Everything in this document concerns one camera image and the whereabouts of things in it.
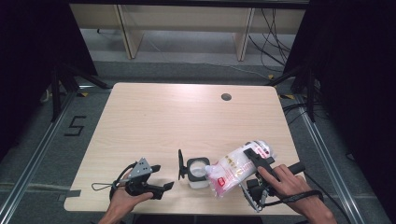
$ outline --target red logo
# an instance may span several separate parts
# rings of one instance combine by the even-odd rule
[[[221,187],[223,187],[224,184],[225,184],[224,178],[223,178],[223,177],[220,177],[220,178],[218,179],[218,183],[219,183],[219,185],[220,185]]]

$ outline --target wooden table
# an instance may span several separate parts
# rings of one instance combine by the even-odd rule
[[[232,99],[225,101],[221,95]],[[91,184],[111,183],[129,164],[146,158],[161,165],[148,183],[175,181],[161,200],[139,204],[139,214],[295,215],[285,204],[256,213],[242,190],[223,198],[210,188],[191,189],[188,178],[177,180],[179,149],[184,162],[208,157],[211,163],[251,140],[264,140],[276,163],[299,160],[276,90],[263,86],[118,83],[114,86],[71,190],[68,211],[106,211],[109,189],[94,191]],[[271,197],[267,202],[277,200]]]

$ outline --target plastic bag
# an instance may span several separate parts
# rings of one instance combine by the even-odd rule
[[[249,148],[253,149],[264,159],[274,157],[273,150],[264,141],[258,140],[246,143],[218,160],[215,164],[207,165],[205,167],[205,177],[217,197],[223,197],[226,192],[256,173],[256,167],[244,153]]]

